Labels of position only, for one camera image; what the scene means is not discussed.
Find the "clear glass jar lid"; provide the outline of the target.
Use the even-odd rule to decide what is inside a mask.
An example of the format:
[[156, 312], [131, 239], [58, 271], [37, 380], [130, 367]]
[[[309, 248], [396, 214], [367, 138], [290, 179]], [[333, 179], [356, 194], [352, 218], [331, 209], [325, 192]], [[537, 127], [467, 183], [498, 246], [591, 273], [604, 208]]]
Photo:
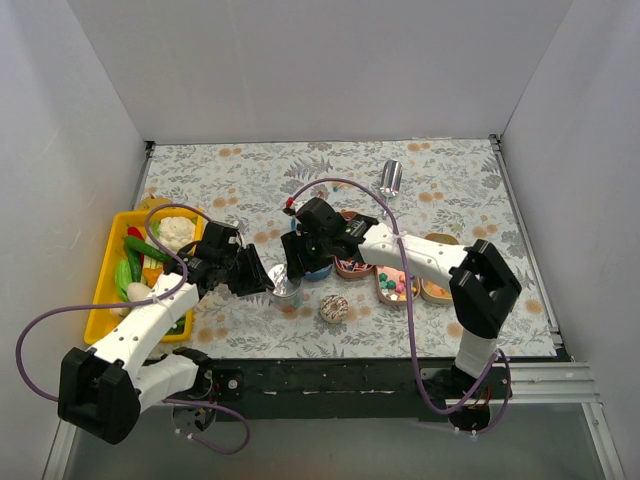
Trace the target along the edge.
[[271, 293], [278, 297], [289, 295], [290, 282], [287, 277], [287, 267], [285, 264], [276, 264], [268, 271], [269, 279], [273, 284]]

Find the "pink lollipop tray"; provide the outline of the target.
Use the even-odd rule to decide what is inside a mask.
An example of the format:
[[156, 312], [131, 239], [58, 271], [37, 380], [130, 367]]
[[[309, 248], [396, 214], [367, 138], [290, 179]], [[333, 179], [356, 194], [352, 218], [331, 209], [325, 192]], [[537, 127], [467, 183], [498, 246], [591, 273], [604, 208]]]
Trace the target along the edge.
[[334, 258], [334, 268], [339, 276], [345, 279], [360, 279], [374, 272], [374, 266], [357, 262], [353, 259]]

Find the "clear glass jar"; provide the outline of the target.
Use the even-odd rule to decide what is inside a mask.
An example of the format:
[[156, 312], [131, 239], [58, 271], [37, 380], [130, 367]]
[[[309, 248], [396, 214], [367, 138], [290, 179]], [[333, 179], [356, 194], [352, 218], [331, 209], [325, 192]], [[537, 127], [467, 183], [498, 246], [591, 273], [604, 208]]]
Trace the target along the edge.
[[270, 304], [276, 310], [289, 313], [297, 310], [303, 303], [303, 291], [300, 283], [289, 281], [281, 283], [270, 293]]

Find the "beige gummy candy tray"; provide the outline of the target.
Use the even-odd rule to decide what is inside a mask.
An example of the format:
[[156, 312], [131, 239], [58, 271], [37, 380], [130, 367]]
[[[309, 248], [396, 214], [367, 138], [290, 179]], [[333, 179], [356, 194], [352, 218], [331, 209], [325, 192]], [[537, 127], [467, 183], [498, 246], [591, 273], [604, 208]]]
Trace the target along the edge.
[[[448, 245], [459, 244], [458, 240], [454, 236], [445, 233], [429, 233], [425, 236], [425, 239], [434, 241], [436, 243]], [[420, 294], [426, 301], [432, 304], [445, 306], [450, 306], [453, 304], [453, 298], [451, 294], [441, 286], [425, 279], [420, 280], [420, 285]]]

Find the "blue candy tray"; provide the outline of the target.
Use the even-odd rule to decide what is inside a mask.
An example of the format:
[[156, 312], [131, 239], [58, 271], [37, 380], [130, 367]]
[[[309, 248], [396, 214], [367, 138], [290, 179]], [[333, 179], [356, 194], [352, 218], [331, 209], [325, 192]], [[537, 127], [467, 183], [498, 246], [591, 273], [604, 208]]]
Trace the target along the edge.
[[333, 270], [333, 264], [326, 265], [315, 271], [307, 271], [303, 279], [309, 282], [317, 282], [327, 278]]

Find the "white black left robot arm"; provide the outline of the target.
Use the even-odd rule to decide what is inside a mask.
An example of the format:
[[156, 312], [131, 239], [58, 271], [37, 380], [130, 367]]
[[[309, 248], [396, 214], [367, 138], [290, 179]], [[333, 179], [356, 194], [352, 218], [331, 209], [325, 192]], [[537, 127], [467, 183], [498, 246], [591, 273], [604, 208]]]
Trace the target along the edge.
[[242, 245], [237, 229], [209, 223], [192, 254], [169, 264], [146, 298], [109, 334], [62, 360], [58, 396], [61, 419], [110, 443], [132, 431], [141, 413], [174, 394], [205, 398], [214, 384], [210, 358], [179, 348], [148, 364], [148, 356], [208, 292], [223, 284], [238, 297], [272, 288], [256, 247]]

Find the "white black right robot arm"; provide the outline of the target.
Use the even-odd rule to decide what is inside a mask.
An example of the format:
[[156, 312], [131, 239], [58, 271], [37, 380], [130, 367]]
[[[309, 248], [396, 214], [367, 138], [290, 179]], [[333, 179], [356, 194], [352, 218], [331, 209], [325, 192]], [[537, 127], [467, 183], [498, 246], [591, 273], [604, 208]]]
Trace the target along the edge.
[[297, 222], [294, 231], [281, 237], [291, 281], [341, 259], [402, 270], [448, 291], [463, 328], [453, 387], [469, 398], [486, 389], [489, 375], [485, 367], [522, 291], [492, 243], [477, 240], [471, 246], [449, 245], [396, 233], [373, 217], [358, 214], [347, 220], [321, 198], [298, 208], [289, 200], [284, 213]]

